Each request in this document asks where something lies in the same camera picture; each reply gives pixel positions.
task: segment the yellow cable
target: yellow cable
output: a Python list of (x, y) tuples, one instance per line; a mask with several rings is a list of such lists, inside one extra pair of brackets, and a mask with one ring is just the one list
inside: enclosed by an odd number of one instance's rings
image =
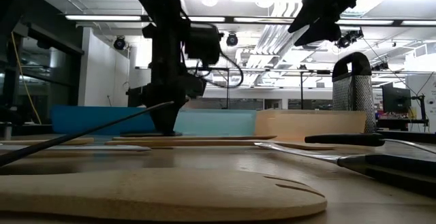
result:
[(36, 114), (36, 117), (38, 119), (38, 122), (40, 123), (40, 125), (42, 125), (41, 123), (41, 119), (40, 119), (40, 115), (38, 114), (38, 112), (36, 111), (35, 106), (33, 105), (33, 101), (32, 101), (32, 97), (30, 97), (30, 93), (29, 90), (27, 89), (27, 84), (26, 84), (26, 80), (25, 80), (25, 75), (22, 73), (22, 68), (21, 68), (21, 61), (20, 61), (20, 57), (18, 56), (18, 50), (16, 48), (16, 44), (15, 44), (15, 37), (14, 37), (14, 33), (12, 32), (12, 43), (14, 44), (14, 50), (15, 50), (15, 57), (16, 57), (16, 62), (18, 64), (18, 67), (20, 68), (20, 74), (22, 77), (22, 83), (25, 84), (25, 89), (26, 89), (26, 93), (27, 93), (27, 97), (29, 98), (30, 104), (32, 105), (33, 111)]

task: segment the glass wall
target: glass wall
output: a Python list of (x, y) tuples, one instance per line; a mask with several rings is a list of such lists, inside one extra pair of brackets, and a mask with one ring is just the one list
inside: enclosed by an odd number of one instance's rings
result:
[(26, 121), (39, 123), (33, 103), (41, 122), (50, 124), (51, 107), (77, 105), (80, 56), (31, 37), (15, 36), (24, 77), (17, 76), (19, 67), (9, 44), (8, 60), (0, 67), (0, 106), (16, 106)]
[[(262, 110), (263, 99), (229, 99), (233, 110)], [(227, 109), (226, 98), (197, 98), (190, 100), (184, 108), (191, 109)]]
[[(289, 99), (287, 102), (288, 110), (300, 110), (300, 99)], [(327, 99), (304, 99), (303, 110), (332, 110), (333, 100)]]

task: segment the box grater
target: box grater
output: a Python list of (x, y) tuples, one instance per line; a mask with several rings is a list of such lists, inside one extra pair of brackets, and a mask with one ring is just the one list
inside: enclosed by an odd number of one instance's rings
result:
[[(347, 64), (352, 64), (348, 72)], [(349, 54), (334, 65), (333, 110), (365, 111), (367, 121), (365, 132), (377, 130), (371, 85), (371, 65), (368, 58), (360, 52)]]

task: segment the table surface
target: table surface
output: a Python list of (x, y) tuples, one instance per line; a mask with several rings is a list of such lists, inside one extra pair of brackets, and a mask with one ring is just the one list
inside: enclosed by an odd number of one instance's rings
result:
[[(436, 155), (393, 143), (373, 151), (436, 161)], [(367, 152), (347, 148), (323, 153), (349, 155)], [(270, 174), (303, 182), (323, 193), (328, 200), (325, 212), (273, 223), (410, 224), (434, 223), (436, 219), (436, 199), (379, 183), (330, 163), (254, 146), (178, 147), (144, 153), (95, 153), (83, 157), (22, 159), (0, 168), (0, 174), (62, 174), (143, 167), (227, 169)], [(0, 223), (138, 222), (0, 212)]]

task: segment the blue foam block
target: blue foam block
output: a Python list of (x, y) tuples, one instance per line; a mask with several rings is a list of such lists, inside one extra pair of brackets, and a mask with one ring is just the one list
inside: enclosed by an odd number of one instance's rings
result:
[[(53, 106), (52, 127), (55, 133), (77, 133), (137, 113), (143, 108)], [(255, 110), (181, 110), (174, 130), (184, 135), (230, 136), (253, 135)], [(95, 135), (119, 135), (127, 132), (152, 132), (150, 114), (96, 131)]]
[[(52, 127), (55, 133), (77, 133), (103, 125), (116, 119), (140, 112), (144, 108), (114, 108), (86, 106), (53, 106)], [(94, 132), (94, 135), (119, 135), (130, 131), (152, 132), (155, 129), (150, 114), (143, 114), (127, 121)]]

